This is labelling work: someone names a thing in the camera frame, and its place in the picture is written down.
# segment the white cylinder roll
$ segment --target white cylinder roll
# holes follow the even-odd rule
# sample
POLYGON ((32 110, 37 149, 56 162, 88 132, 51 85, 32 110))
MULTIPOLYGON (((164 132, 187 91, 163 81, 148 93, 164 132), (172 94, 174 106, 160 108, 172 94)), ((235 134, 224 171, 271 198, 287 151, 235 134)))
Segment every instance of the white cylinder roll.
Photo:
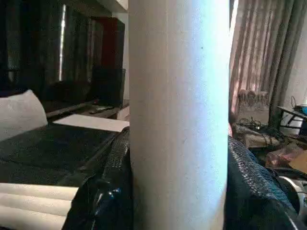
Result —
POLYGON ((228 1, 131 0, 129 14, 136 229, 222 229, 228 1))

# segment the desk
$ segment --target desk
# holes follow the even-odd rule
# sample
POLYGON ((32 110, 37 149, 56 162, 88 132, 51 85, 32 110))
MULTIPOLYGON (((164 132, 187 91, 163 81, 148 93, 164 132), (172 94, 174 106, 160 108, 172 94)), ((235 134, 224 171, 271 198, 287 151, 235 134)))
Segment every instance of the desk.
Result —
POLYGON ((290 123, 292 121, 297 121, 295 120, 296 117, 302 118, 303 120, 307 121, 307 115, 299 113, 297 111, 294 111, 292 109, 287 109, 285 107, 282 106, 278 106, 277 108, 279 108, 281 110, 281 114, 280 114, 280 121, 283 119, 283 114, 286 112, 290 115, 292 115, 292 117, 290 118, 290 120, 287 122, 287 124, 285 126, 282 126, 279 122, 278 124, 278 129, 280 129, 280 127, 283 128, 294 128, 294 129, 301 129, 301 127, 297 127, 297 126, 291 126, 290 123))

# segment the curtain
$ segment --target curtain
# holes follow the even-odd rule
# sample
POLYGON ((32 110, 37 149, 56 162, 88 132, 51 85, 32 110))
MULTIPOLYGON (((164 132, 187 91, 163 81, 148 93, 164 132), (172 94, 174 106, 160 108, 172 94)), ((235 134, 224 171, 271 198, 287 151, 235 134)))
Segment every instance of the curtain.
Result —
POLYGON ((305 0, 239 0, 229 63, 229 103, 235 114, 240 90, 265 92, 273 103, 272 114, 276 111, 289 79, 286 72, 291 70, 305 4, 305 0))
POLYGON ((87 81, 89 78, 88 31, 90 20, 73 8, 66 7, 62 64, 64 81, 87 81))
POLYGON ((58 1, 41 0, 40 60, 45 70, 45 84, 59 80, 59 46, 62 4, 58 1))
POLYGON ((0 89, 8 84, 9 79, 4 69, 7 68, 6 46, 6 1, 0 1, 0 89))

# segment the black mesh fabric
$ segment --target black mesh fabric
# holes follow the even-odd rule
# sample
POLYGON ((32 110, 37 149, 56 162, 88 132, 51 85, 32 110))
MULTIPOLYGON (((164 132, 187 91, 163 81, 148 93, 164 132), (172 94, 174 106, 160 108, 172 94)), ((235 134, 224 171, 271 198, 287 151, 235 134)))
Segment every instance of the black mesh fabric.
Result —
POLYGON ((229 138, 225 229, 305 229, 278 181, 229 138))

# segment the paper roll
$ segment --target paper roll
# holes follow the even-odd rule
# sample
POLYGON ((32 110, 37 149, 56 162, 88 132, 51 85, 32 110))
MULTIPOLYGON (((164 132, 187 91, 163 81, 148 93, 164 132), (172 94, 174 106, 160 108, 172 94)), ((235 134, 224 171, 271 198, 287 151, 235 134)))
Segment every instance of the paper roll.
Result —
POLYGON ((71 201, 0 193, 0 206, 67 216, 71 201))
POLYGON ((0 183, 0 193, 71 201, 77 187, 0 183))
POLYGON ((223 228, 228 35, 226 0, 129 3, 136 229, 223 228))
POLYGON ((66 217, 0 206, 0 226, 15 230, 60 230, 66 217))

